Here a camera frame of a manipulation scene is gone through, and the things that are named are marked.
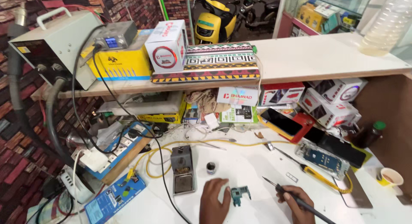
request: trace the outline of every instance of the paper cup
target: paper cup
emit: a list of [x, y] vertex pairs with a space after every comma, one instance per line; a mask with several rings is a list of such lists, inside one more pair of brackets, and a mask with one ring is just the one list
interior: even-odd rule
[[393, 187], [395, 185], [403, 184], [403, 177], [399, 174], [399, 172], [391, 168], [382, 168], [378, 175], [376, 175], [376, 180], [382, 186]]

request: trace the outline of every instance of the scooter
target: scooter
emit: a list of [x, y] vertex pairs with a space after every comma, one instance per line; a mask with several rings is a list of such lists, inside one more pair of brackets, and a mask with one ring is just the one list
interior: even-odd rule
[[196, 3], [202, 4], [209, 13], [203, 12], [197, 19], [196, 26], [194, 27], [195, 44], [229, 42], [235, 27], [237, 5], [240, 4], [240, 0], [226, 3], [226, 5], [232, 4], [235, 6], [233, 13], [230, 12], [226, 5], [212, 0], [194, 0], [192, 10]]
[[[256, 20], [256, 11], [253, 8], [256, 3], [265, 4], [265, 10], [260, 15], [259, 21]], [[243, 21], [245, 21], [245, 27], [250, 31], [266, 29], [269, 32], [273, 32], [279, 5], [280, 0], [275, 0], [273, 2], [266, 2], [264, 0], [243, 0], [243, 4], [240, 6], [238, 14], [239, 18], [235, 31], [238, 31]]]

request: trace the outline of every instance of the hand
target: hand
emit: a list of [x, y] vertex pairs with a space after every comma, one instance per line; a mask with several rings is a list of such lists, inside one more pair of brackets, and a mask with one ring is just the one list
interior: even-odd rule
[[229, 179], [216, 178], [206, 182], [200, 198], [199, 224], [222, 224], [229, 212], [230, 188], [224, 190], [223, 204], [218, 200], [220, 188]]
[[[291, 192], [293, 195], [299, 197], [309, 206], [314, 207], [313, 201], [305, 193], [305, 191], [303, 191], [302, 188], [292, 185], [282, 186], [282, 188], [286, 191]], [[299, 205], [296, 203], [296, 201], [291, 197], [289, 193], [284, 193], [283, 196], [280, 193], [277, 193], [276, 197], [279, 198], [279, 203], [286, 201], [288, 206], [291, 208], [293, 224], [315, 224], [315, 215], [313, 215], [309, 211], [306, 211], [304, 208], [299, 207]]]

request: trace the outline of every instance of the yellow scooter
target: yellow scooter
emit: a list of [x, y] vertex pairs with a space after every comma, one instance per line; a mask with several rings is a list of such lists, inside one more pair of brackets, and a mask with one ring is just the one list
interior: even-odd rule
[[195, 44], [229, 42], [236, 24], [237, 5], [240, 4], [240, 0], [226, 3], [226, 5], [232, 4], [235, 6], [233, 13], [218, 1], [194, 0], [193, 4], [195, 5], [197, 2], [201, 3], [209, 13], [203, 12], [197, 19], [194, 28]]

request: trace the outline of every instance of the workbench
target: workbench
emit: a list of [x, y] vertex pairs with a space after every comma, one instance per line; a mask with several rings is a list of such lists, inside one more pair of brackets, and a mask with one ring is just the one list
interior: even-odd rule
[[[249, 41], [257, 48], [262, 84], [301, 82], [321, 79], [371, 77], [410, 73], [412, 66], [392, 54], [367, 56], [358, 51], [362, 36], [356, 33], [305, 36]], [[173, 90], [204, 90], [222, 86], [258, 84], [258, 79], [153, 84], [149, 80], [107, 81], [114, 94]], [[38, 89], [31, 98], [47, 98], [51, 86]], [[87, 91], [75, 91], [76, 97], [110, 95], [103, 82], [95, 81]], [[71, 91], [59, 98], [71, 98]]]
[[[182, 141], [185, 129], [181, 126], [159, 139], [161, 145]], [[223, 132], [214, 132], [207, 136], [206, 139], [216, 138], [233, 138], [238, 143], [251, 144], [262, 142], [255, 137], [253, 132], [262, 132], [263, 136], [270, 141], [285, 141], [277, 133], [265, 128], [248, 131], [246, 133], [235, 132], [230, 130], [227, 134]], [[189, 140], [196, 140], [202, 137], [202, 134], [191, 130], [188, 132]], [[193, 224], [198, 223], [200, 197], [203, 192], [203, 186], [206, 181], [221, 177], [228, 178], [231, 187], [248, 186], [252, 200], [247, 195], [241, 198], [241, 206], [234, 207], [230, 205], [229, 213], [224, 223], [234, 224], [274, 224], [274, 223], [291, 223], [291, 210], [286, 203], [277, 203], [275, 188], [266, 182], [262, 176], [265, 176], [274, 183], [281, 185], [300, 186], [315, 204], [315, 209], [321, 212], [337, 224], [388, 224], [388, 223], [409, 223], [412, 220], [412, 206], [403, 206], [395, 196], [395, 190], [392, 188], [382, 187], [371, 175], [371, 172], [382, 164], [376, 157], [372, 157], [355, 175], [362, 185], [365, 193], [373, 205], [373, 209], [348, 208], [341, 195], [322, 184], [311, 176], [301, 171], [300, 167], [286, 158], [278, 151], [269, 151], [265, 146], [258, 145], [253, 147], [240, 147], [228, 143], [214, 142], [217, 146], [224, 147], [227, 151], [206, 147], [203, 144], [192, 144], [193, 164], [196, 177], [196, 192], [192, 194], [175, 196], [172, 199], [176, 207], [185, 215]], [[183, 146], [184, 143], [175, 144], [168, 148]], [[274, 143], [274, 146], [280, 148], [287, 154], [304, 162], [294, 154], [294, 145], [286, 143]], [[164, 160], [170, 153], [162, 151]], [[132, 161], [129, 168], [133, 167], [140, 155]], [[131, 202], [125, 205], [115, 216], [107, 223], [177, 223], [183, 224], [182, 218], [173, 210], [164, 185], [163, 180], [151, 179], [145, 172], [147, 158], [138, 165], [138, 170], [147, 183], [145, 188]], [[152, 161], [160, 162], [160, 156], [156, 153]], [[206, 173], [206, 164], [214, 162], [217, 170], [214, 175]], [[170, 161], [164, 164], [165, 169], [170, 165]], [[332, 181], [332, 177], [322, 172], [321, 169], [315, 168], [325, 178]], [[161, 175], [161, 167], [150, 164], [151, 174]], [[128, 169], [124, 170], [118, 178], [126, 174]], [[299, 181], [295, 183], [286, 173], [295, 176]], [[169, 193], [172, 194], [172, 178], [170, 171], [165, 175], [166, 184]], [[80, 214], [83, 223], [87, 223], [85, 213]], [[66, 223], [79, 223], [77, 216], [71, 216]]]

